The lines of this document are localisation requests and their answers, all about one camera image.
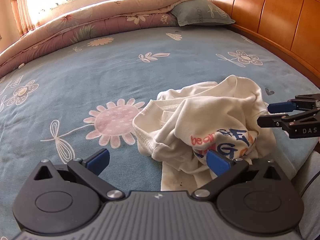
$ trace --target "pillow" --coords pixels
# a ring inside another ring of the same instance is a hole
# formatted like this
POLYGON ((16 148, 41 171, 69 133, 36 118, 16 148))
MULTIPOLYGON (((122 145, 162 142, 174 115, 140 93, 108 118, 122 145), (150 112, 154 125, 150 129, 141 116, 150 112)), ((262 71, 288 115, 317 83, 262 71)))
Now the pillow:
POLYGON ((235 23, 223 10, 208 0, 192 0, 176 5, 171 13, 184 25, 225 25, 235 23))

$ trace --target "metal pin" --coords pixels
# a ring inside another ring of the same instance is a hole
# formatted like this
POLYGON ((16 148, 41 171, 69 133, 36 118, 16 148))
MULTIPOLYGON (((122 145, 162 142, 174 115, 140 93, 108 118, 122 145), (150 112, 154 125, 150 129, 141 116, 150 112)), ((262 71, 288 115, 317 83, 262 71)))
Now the metal pin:
POLYGON ((123 193, 120 190, 114 189, 107 192, 107 197, 109 198, 121 198, 123 196, 123 193))
POLYGON ((195 191, 195 196, 196 197, 209 197, 210 191, 206 189, 197 189, 195 191))

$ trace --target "wooden bed frame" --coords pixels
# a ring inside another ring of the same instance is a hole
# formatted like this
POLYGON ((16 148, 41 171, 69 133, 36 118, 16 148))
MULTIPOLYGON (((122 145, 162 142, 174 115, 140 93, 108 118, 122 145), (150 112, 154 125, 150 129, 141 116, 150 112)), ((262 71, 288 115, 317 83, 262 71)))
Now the wooden bed frame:
POLYGON ((320 87, 320 0, 210 0, 234 32, 265 47, 320 87))

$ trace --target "folded quilt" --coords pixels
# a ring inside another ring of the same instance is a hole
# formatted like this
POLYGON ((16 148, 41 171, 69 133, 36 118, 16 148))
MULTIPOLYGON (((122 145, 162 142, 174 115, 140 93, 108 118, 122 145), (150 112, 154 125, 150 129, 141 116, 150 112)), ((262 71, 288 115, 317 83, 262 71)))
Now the folded quilt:
POLYGON ((21 37, 0 54, 0 78, 18 68, 18 63, 22 61, 23 57, 20 61, 16 61, 14 65, 7 65, 8 62, 55 36, 62 35, 80 26, 114 17, 166 13, 172 10, 175 5, 184 1, 188 0, 109 0, 63 14, 43 25, 40 23, 40 27, 21 37))

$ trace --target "flower print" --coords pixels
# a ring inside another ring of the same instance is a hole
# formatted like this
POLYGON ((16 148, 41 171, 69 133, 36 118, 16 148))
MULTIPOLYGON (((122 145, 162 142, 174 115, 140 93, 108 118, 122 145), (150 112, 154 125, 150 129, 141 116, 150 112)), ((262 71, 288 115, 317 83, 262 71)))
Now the flower print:
POLYGON ((133 17, 127 17, 127 21, 134 21, 134 24, 138 24, 140 20, 143 22, 146 21, 145 16, 149 16, 148 14, 140 14, 133 17))
POLYGON ((9 99, 7 106, 11 106, 13 103, 16 103, 16 105, 21 105, 26 99, 28 98, 28 94, 35 91, 39 84, 33 84, 35 81, 31 80, 28 82, 25 86, 18 87, 13 92, 13 97, 9 99))
POLYGON ((165 24, 167 22, 168 16, 167 15, 162 15, 160 21, 163 22, 163 24, 165 24))
POLYGON ((91 7, 86 7, 73 13, 63 15, 49 23, 47 26, 47 31, 49 33, 57 33, 58 31, 83 23, 85 20, 88 20, 91 15, 91 7))
POLYGON ((108 44, 108 43, 112 42, 113 40, 114 40, 114 38, 111 38, 111 37, 97 39, 97 40, 90 41, 88 43, 88 46, 104 45, 104 44, 108 44))
POLYGON ((259 60, 259 57, 256 55, 247 55, 245 52, 242 50, 237 50, 235 53, 234 52, 228 52, 230 56, 237 57, 238 61, 243 63, 243 64, 255 64, 255 65, 262 65, 262 62, 259 60))
POLYGON ((120 146, 120 136, 123 140, 133 145, 135 139, 132 136, 133 118, 142 110, 140 107, 144 105, 144 102, 135 103, 135 99, 130 98, 125 104, 124 99, 119 99, 117 104, 114 102, 108 102, 107 108, 104 106, 97 106, 97 110, 91 110, 88 117, 83 121, 85 123, 93 123, 95 130, 91 131, 85 137, 88 140, 100 137, 99 144, 101 146, 107 145, 109 142, 112 148, 118 148, 120 146))

